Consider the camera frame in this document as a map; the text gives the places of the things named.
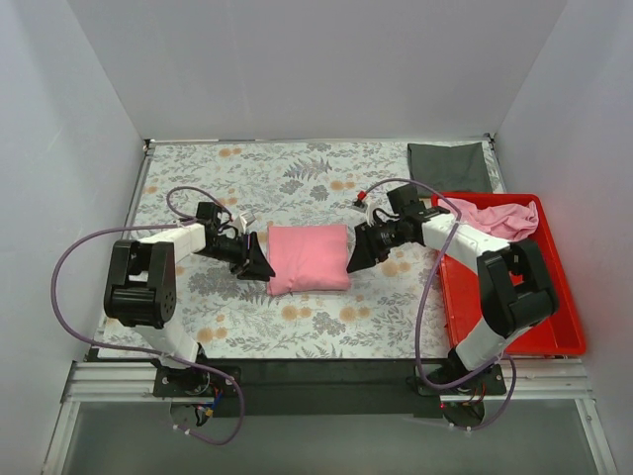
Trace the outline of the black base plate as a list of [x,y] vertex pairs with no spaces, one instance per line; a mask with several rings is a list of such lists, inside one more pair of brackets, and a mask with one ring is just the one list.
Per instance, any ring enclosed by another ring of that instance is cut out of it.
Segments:
[[153,396],[210,406],[217,418],[248,416],[443,416],[455,396],[483,413],[486,396],[506,392],[499,365],[457,388],[426,386],[411,359],[220,359],[217,373],[160,367]]

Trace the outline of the folded dark grey t shirt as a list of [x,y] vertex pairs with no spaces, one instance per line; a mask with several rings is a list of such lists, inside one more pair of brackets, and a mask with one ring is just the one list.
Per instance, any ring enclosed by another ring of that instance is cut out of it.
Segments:
[[494,191],[480,143],[455,146],[409,143],[407,165],[412,180],[436,191]]

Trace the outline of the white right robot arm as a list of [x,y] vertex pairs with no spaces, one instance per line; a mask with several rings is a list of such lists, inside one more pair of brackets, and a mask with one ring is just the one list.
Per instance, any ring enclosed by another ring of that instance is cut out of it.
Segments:
[[480,231],[465,221],[457,204],[444,197],[426,207],[417,184],[399,180],[388,194],[393,213],[376,215],[361,191],[354,203],[365,220],[354,229],[355,242],[347,272],[355,273],[387,260],[392,249],[415,243],[449,256],[478,279],[481,316],[447,356],[447,379],[459,393],[470,393],[520,336],[554,315],[560,307],[554,283],[538,243],[512,241]]

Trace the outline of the pink t shirt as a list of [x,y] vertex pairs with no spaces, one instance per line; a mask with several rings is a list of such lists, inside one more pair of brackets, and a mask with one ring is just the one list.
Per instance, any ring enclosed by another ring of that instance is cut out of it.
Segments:
[[450,198],[449,201],[461,212],[463,223],[495,238],[520,241],[533,235],[539,226],[534,201],[527,206],[509,203],[484,209],[463,199]]
[[350,278],[345,225],[268,228],[268,261],[275,276],[267,293],[347,291]]

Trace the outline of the floral patterned table mat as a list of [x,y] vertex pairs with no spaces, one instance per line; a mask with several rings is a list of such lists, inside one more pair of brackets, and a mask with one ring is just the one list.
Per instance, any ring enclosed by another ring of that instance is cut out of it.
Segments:
[[[135,225],[193,213],[212,195],[235,213],[251,211],[261,243],[271,227],[353,228],[355,195],[386,194],[408,174],[405,142],[158,144],[142,180]],[[176,268],[176,314],[213,358],[427,357],[449,348],[441,285],[423,292],[433,251],[407,244],[355,273],[345,292],[272,297],[262,282],[239,281],[224,263],[200,256]]]

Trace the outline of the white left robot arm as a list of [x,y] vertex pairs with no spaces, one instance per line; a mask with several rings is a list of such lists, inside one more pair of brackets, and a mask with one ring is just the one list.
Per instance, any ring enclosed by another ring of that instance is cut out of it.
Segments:
[[116,241],[106,280],[106,316],[140,334],[163,365],[178,369],[176,383],[191,396],[209,388],[211,373],[198,363],[202,348],[175,315],[176,264],[199,254],[227,263],[239,280],[268,282],[275,276],[257,233],[247,230],[253,220],[241,216],[225,223],[224,213],[213,202],[201,202],[190,224]]

